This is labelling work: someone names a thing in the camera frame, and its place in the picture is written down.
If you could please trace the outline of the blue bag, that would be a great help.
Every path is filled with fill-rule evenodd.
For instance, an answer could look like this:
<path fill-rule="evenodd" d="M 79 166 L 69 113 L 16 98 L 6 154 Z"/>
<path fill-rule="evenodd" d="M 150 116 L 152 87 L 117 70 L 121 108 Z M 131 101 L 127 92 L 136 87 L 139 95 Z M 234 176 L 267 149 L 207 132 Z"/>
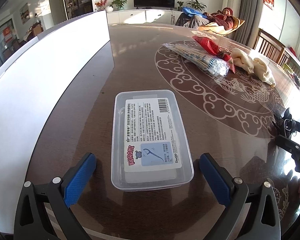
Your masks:
<path fill-rule="evenodd" d="M 192 8 L 189 8 L 189 7 L 183 7 L 182 12 L 185 15 L 187 15 L 188 17 L 198 16 L 198 17 L 201 17 L 201 18 L 207 18 L 207 16 L 204 15 L 202 12 L 194 10 Z"/>

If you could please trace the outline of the red candy pouch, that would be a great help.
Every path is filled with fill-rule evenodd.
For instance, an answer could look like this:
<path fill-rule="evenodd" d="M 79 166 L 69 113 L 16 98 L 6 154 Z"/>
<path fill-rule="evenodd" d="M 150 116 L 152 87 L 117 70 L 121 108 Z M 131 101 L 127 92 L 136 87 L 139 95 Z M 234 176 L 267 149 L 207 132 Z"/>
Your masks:
<path fill-rule="evenodd" d="M 194 35 L 192 37 L 208 54 L 216 56 L 219 59 L 222 59 L 226 62 L 229 69 L 235 73 L 234 61 L 230 56 L 230 52 L 227 52 L 225 49 L 222 49 L 218 46 L 213 40 L 208 37 L 201 37 Z"/>

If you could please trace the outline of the green potted plant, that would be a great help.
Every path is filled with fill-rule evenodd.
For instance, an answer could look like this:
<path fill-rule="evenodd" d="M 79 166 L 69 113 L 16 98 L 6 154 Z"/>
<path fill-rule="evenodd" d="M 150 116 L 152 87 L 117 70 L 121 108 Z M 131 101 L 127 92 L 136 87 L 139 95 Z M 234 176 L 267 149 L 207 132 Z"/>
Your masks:
<path fill-rule="evenodd" d="M 128 0 L 113 0 L 110 5 L 117 10 L 123 10 L 127 2 Z"/>

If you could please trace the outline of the round white vase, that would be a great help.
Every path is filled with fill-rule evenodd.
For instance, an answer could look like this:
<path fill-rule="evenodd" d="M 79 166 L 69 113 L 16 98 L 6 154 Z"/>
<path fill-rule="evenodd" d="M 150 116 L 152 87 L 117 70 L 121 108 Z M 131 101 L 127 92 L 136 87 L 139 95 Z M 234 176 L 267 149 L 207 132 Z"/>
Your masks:
<path fill-rule="evenodd" d="M 114 8 L 110 5 L 106 7 L 107 12 L 113 12 Z"/>

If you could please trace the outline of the wooden chair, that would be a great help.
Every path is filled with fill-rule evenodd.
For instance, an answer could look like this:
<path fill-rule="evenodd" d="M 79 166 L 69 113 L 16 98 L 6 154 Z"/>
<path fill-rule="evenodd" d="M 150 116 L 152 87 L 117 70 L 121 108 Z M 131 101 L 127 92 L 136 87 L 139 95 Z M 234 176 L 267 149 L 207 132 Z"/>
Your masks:
<path fill-rule="evenodd" d="M 290 50 L 275 37 L 264 31 L 258 30 L 254 50 L 271 59 L 278 65 L 289 64 L 292 60 Z"/>

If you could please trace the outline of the white tv cabinet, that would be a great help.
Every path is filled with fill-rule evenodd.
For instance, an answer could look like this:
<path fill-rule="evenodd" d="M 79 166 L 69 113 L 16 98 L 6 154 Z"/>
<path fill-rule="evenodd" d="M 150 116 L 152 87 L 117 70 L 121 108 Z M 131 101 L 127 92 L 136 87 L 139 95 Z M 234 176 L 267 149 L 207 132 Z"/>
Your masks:
<path fill-rule="evenodd" d="M 161 9 L 133 9 L 107 13 L 109 25 L 114 24 L 168 24 L 175 25 L 181 11 Z"/>

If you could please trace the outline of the leafy plant by television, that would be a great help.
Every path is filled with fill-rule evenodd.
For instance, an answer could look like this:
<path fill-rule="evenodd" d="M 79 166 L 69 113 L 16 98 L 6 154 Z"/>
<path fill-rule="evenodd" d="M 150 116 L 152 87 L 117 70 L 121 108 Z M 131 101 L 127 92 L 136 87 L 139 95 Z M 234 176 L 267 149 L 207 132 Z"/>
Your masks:
<path fill-rule="evenodd" d="M 206 9 L 206 5 L 198 0 L 188 0 L 186 4 L 197 11 L 204 12 Z"/>

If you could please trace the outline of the clear plastic floss box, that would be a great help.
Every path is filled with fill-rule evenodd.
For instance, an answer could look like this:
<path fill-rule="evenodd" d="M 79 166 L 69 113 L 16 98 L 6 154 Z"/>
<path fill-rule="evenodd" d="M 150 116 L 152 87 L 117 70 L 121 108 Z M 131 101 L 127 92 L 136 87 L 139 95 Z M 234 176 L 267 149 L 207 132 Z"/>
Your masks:
<path fill-rule="evenodd" d="M 184 124 L 171 90 L 121 92 L 114 102 L 111 182 L 122 191 L 169 189 L 194 176 Z"/>

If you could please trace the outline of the red flowers in vase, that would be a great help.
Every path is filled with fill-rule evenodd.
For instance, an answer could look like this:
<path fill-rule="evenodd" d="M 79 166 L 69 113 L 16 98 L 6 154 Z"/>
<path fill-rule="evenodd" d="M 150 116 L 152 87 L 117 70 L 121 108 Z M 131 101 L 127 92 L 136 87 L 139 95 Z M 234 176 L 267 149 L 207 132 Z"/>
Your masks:
<path fill-rule="evenodd" d="M 97 10 L 104 10 L 106 8 L 107 3 L 108 3 L 108 0 L 95 1 L 96 9 Z"/>

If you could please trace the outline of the person in red clothes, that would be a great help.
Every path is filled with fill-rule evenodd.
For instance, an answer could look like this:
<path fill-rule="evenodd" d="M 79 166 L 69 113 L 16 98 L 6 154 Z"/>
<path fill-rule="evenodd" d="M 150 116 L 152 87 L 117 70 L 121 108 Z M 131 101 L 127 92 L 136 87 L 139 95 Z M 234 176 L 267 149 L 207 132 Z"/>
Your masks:
<path fill-rule="evenodd" d="M 175 25 L 181 27 L 188 27 L 198 29 L 201 26 L 205 26 L 209 23 L 215 23 L 218 26 L 223 26 L 225 30 L 229 30 L 234 26 L 233 10 L 229 7 L 225 7 L 222 11 L 214 13 L 203 13 L 207 18 L 201 18 L 198 16 L 188 17 L 183 12 L 178 17 Z"/>

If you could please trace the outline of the black bow hair claw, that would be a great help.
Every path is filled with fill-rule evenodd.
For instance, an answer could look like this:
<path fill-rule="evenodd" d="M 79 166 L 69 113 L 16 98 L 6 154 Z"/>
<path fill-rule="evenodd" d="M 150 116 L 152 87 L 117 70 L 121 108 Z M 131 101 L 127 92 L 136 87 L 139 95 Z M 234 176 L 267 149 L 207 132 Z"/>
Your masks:
<path fill-rule="evenodd" d="M 273 125 L 276 128 L 278 135 L 290 139 L 292 134 L 297 131 L 296 121 L 293 120 L 289 108 L 285 110 L 283 116 L 279 115 L 278 112 L 275 112 L 274 119 Z"/>

